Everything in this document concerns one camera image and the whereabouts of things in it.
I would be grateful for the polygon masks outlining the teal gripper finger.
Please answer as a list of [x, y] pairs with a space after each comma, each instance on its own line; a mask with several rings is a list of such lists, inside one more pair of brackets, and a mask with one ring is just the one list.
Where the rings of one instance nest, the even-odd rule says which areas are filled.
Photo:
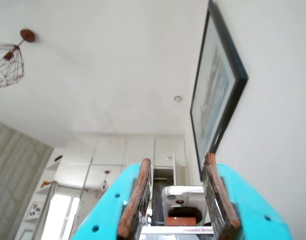
[[235, 170], [208, 152], [202, 170], [207, 209], [217, 240], [290, 240], [279, 213]]
[[151, 160], [131, 164], [103, 194], [74, 240], [138, 240], [151, 195]]

